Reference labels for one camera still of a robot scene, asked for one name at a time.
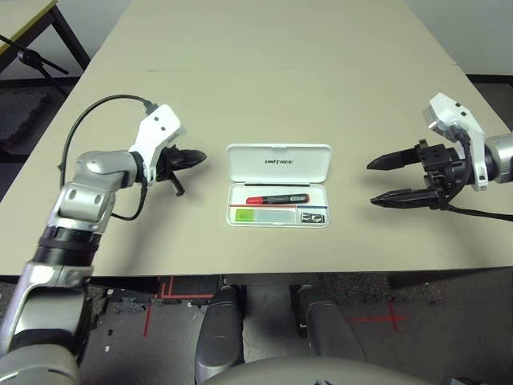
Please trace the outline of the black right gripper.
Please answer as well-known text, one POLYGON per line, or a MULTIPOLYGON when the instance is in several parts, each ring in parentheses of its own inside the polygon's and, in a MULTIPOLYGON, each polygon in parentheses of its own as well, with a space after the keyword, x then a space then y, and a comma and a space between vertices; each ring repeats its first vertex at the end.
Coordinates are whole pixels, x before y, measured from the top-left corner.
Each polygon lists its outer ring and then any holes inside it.
POLYGON ((430 146, 420 140, 415 148, 381 155, 370 161, 367 169, 399 169, 420 161, 425 172, 425 189, 410 188, 385 192, 370 203, 390 209, 448 209, 450 202, 467 184, 467 163, 454 148, 443 144, 430 146))

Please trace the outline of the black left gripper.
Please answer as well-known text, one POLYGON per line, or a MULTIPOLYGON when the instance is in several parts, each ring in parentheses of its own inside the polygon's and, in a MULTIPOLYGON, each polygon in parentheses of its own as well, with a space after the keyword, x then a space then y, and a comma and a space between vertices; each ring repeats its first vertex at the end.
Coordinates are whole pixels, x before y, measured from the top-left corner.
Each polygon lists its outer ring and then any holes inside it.
POLYGON ((170 180, 176 190, 176 195, 181 197, 185 194, 185 189, 174 171, 176 161, 178 161, 179 167, 195 167, 206 159, 207 155, 199 150, 178 150, 176 146, 166 147, 157 160, 156 181, 170 180))

